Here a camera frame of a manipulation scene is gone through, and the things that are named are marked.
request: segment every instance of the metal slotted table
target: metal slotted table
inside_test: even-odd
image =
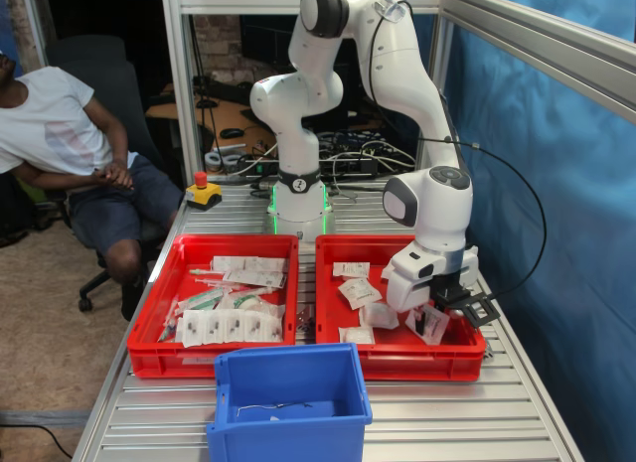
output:
[[[384,182],[365,183],[370,185]],[[175,235],[262,232],[267,201],[249,191],[225,186],[223,202],[204,213],[182,207],[143,301]],[[358,196],[356,203],[334,198],[336,233],[411,232],[386,216],[382,194]],[[314,304],[315,254],[302,245],[299,280],[298,302]],[[481,276],[479,285],[488,291]],[[484,361],[476,383],[367,383],[374,422],[367,427],[364,462],[582,460],[506,318],[482,331],[494,355]],[[215,382],[137,378],[127,335],[74,462],[209,461],[205,427],[214,421]]]

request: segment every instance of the blue plastic bin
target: blue plastic bin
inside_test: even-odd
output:
[[[362,460],[372,414],[355,345],[240,350],[215,373],[211,461]]]

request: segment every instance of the red tray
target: red tray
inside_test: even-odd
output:
[[[210,269],[215,255],[289,258],[285,287],[262,298],[285,305],[282,343],[227,343],[184,348],[181,343],[157,343],[172,303],[208,289],[191,275],[191,268]],[[128,337],[132,370],[140,378],[213,378],[214,358],[242,348],[294,345],[298,294],[298,238],[291,235],[180,235],[175,238]]]
[[[316,240],[316,341],[338,343],[338,328],[360,326],[338,286],[343,279],[332,276],[337,261],[368,261],[369,281],[387,296],[383,268],[392,256],[413,241],[409,235],[323,235]],[[479,378],[486,341],[466,318],[451,319],[441,345],[427,346],[406,327],[408,312],[399,317],[394,330],[375,328],[374,345],[358,345],[367,380],[475,381]]]

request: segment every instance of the blue curtain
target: blue curtain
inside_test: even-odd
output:
[[[16,42],[13,39],[11,30],[11,19],[9,18],[9,9],[6,0],[0,0],[0,50],[12,60],[19,62],[18,50]],[[22,74],[20,63],[16,66],[16,77]]]
[[[513,0],[633,41],[636,0]],[[500,299],[589,461],[636,460],[636,126],[464,30],[446,92],[463,140],[532,183],[548,219],[542,264]],[[542,240],[532,195],[464,152],[470,236],[493,289],[519,281]]]

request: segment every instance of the hand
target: hand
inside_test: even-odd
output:
[[[126,162],[121,159],[113,159],[103,170],[104,177],[108,184],[121,191],[132,189],[132,178],[128,172]]]

